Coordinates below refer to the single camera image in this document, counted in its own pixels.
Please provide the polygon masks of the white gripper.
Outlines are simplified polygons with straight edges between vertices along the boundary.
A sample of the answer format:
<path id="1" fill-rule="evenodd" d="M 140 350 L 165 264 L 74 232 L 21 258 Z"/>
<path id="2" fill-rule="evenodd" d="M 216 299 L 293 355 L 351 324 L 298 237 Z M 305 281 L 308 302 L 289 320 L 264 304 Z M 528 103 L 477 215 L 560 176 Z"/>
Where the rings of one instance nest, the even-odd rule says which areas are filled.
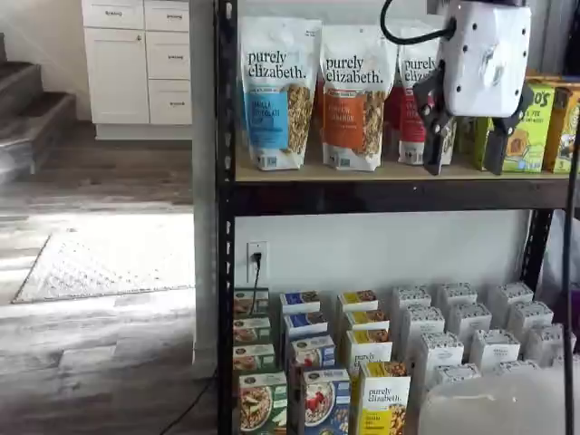
<path id="1" fill-rule="evenodd" d="M 531 35 L 531 9 L 518 1 L 452 1 L 447 18 L 455 32 L 440 41 L 437 67 L 413 85 L 426 131 L 423 167 L 438 176 L 444 142 L 454 116 L 489 117 L 484 168 L 503 172 L 508 140 L 524 119 L 534 93 L 524 83 Z"/>

